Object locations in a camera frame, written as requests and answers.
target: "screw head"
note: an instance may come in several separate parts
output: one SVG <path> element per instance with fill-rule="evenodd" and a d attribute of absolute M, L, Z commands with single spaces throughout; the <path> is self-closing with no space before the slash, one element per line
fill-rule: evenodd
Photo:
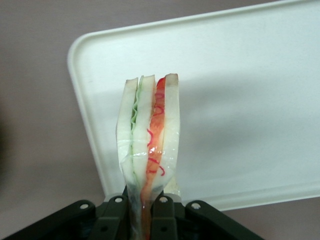
<path fill-rule="evenodd" d="M 88 207 L 89 207 L 89 204 L 84 203 L 80 206 L 80 209 L 87 209 Z"/>
<path fill-rule="evenodd" d="M 199 203 L 196 203 L 196 202 L 192 203 L 192 204 L 191 204 L 191 207 L 192 207 L 193 209 L 195 209 L 195 210 L 198 210 L 198 209 L 201 208 L 200 204 L 199 204 Z"/>
<path fill-rule="evenodd" d="M 121 197 L 117 197 L 114 201 L 116 203 L 121 203 L 123 201 L 123 199 Z"/>
<path fill-rule="evenodd" d="M 164 203 L 168 202 L 168 198 L 166 198 L 165 196 L 162 196 L 159 198 L 159 201 L 164 204 Z"/>

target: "gray surface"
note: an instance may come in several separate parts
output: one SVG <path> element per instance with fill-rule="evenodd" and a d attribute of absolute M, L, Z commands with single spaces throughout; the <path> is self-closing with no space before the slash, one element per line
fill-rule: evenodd
<path fill-rule="evenodd" d="M 270 1 L 1 1 L 0 238 L 77 200 L 104 199 L 67 69 L 77 37 L 263 2 Z M 318 239 L 319 204 L 314 198 L 226 213 L 266 239 Z"/>

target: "white tray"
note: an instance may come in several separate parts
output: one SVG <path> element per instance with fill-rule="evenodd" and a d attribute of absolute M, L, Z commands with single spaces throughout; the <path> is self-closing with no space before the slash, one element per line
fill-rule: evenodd
<path fill-rule="evenodd" d="M 220 210 L 320 196 L 320 1 L 89 33 L 68 67 L 104 192 L 119 193 L 125 80 L 178 73 L 177 181 Z"/>

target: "food sample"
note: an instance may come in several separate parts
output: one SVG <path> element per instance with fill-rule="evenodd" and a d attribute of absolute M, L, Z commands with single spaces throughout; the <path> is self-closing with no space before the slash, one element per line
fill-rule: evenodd
<path fill-rule="evenodd" d="M 133 239 L 150 238 L 151 205 L 176 171 L 180 135 L 178 75 L 125 83 L 116 138 L 128 190 Z"/>

